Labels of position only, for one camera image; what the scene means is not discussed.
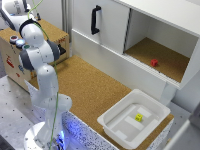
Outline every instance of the basin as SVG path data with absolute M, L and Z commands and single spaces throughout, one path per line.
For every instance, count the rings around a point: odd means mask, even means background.
M 169 108 L 135 89 L 97 120 L 119 145 L 136 149 L 169 113 Z M 135 120 L 137 114 L 143 115 L 140 122 Z

